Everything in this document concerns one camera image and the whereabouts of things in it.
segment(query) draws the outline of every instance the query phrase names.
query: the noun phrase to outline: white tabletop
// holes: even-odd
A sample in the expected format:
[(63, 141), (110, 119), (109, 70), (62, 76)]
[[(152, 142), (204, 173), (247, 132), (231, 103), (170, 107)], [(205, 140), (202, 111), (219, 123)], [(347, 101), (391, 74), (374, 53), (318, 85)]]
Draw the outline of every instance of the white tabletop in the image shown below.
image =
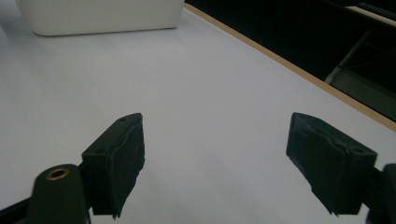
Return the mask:
[(329, 215), (286, 156), (295, 111), (396, 161), (393, 131), (187, 9), (176, 29), (42, 37), (0, 0), (0, 25), (0, 209), (136, 112), (147, 161), (119, 224), (364, 223)]

